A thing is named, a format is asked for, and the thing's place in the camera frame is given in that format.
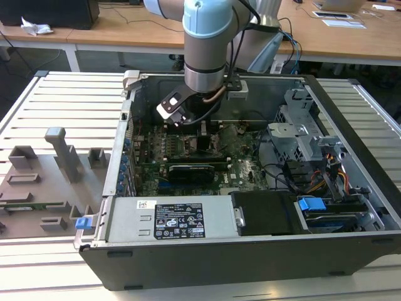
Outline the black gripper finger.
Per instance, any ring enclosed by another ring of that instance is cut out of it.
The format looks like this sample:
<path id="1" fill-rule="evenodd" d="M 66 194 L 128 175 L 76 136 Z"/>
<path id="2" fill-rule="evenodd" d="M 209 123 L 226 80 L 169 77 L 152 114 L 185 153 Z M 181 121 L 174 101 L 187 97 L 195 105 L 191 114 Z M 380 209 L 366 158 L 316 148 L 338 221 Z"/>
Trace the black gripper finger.
<path id="1" fill-rule="evenodd" d="M 197 133 L 197 150 L 206 151 L 210 146 L 210 135 L 207 131 L 206 121 L 203 120 L 200 123 L 200 127 Z"/>

